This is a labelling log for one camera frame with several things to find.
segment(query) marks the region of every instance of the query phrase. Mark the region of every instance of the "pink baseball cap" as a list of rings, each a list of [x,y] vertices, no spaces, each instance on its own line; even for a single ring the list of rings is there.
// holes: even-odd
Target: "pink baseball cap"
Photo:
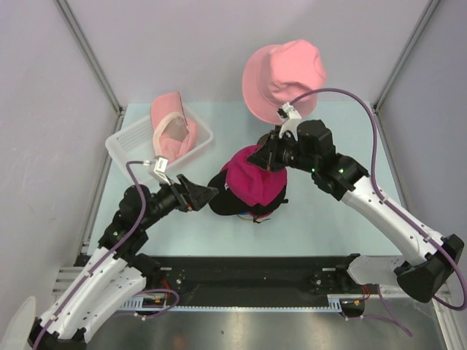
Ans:
[[[209,187],[219,190],[209,202],[214,213],[264,217],[286,203],[287,170],[273,173],[247,162],[259,147],[248,146],[238,151],[209,181]]]
[[[183,112],[179,92],[157,97],[151,104],[154,127],[153,145],[156,155],[173,162],[187,154],[195,145],[196,123]]]
[[[248,60],[242,80],[243,98],[248,109],[264,122],[281,124],[277,109],[310,90],[322,88],[326,70],[320,51],[306,40],[260,48]],[[317,95],[295,104],[303,116],[316,107]]]

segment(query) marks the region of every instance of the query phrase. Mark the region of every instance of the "hat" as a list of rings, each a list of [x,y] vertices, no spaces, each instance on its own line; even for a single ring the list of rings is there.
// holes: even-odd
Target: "hat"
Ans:
[[[247,162],[247,158],[259,147],[248,146],[238,151],[209,181],[209,187],[219,190],[219,194],[209,202],[214,213],[248,213],[263,217],[286,202],[287,170],[273,173]]]
[[[264,122],[281,124],[277,109],[326,82],[320,51],[306,40],[269,45],[248,60],[242,80],[248,109]],[[307,96],[294,107],[303,116],[316,107],[317,95]]]
[[[185,116],[180,93],[157,97],[151,104],[151,122],[156,155],[162,155],[173,162],[194,147],[196,123]]]

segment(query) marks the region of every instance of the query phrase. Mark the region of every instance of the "cap brim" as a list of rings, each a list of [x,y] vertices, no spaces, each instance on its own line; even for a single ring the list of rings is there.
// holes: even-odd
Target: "cap brim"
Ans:
[[[268,52],[280,45],[268,45],[260,48],[248,60],[242,77],[243,99],[258,119],[275,125],[282,123],[277,115],[277,106],[269,103],[261,94],[259,89],[260,67]]]
[[[250,210],[250,207],[238,199],[230,189],[225,189],[225,177],[227,169],[221,171],[209,181],[209,187],[215,187],[219,193],[209,202],[209,207],[217,215],[243,214]]]
[[[178,91],[159,96],[151,103],[150,114],[153,128],[156,129],[161,120],[172,112],[184,115],[182,97]]]

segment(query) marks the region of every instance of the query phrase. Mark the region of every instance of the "metal floor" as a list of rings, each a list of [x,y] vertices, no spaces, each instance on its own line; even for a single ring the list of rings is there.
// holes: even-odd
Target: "metal floor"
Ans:
[[[388,302],[413,338],[386,322],[346,322],[338,314],[175,311],[145,322],[131,316],[110,319],[88,350],[446,349],[431,304]],[[369,300],[365,314],[387,316],[377,299]]]

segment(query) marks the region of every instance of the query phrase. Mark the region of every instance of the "white wall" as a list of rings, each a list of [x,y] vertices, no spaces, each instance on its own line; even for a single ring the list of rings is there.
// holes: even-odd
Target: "white wall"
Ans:
[[[0,338],[72,263],[116,115],[53,1],[0,1]]]
[[[186,101],[242,100],[249,56],[317,45],[327,86],[375,101],[428,0],[69,0],[122,104],[180,90]],[[323,98],[340,99],[326,94]]]
[[[382,107],[411,211],[467,243],[467,2],[443,1]],[[467,249],[460,262],[467,275]],[[459,283],[449,280],[458,305]],[[466,313],[463,319],[467,332]]]

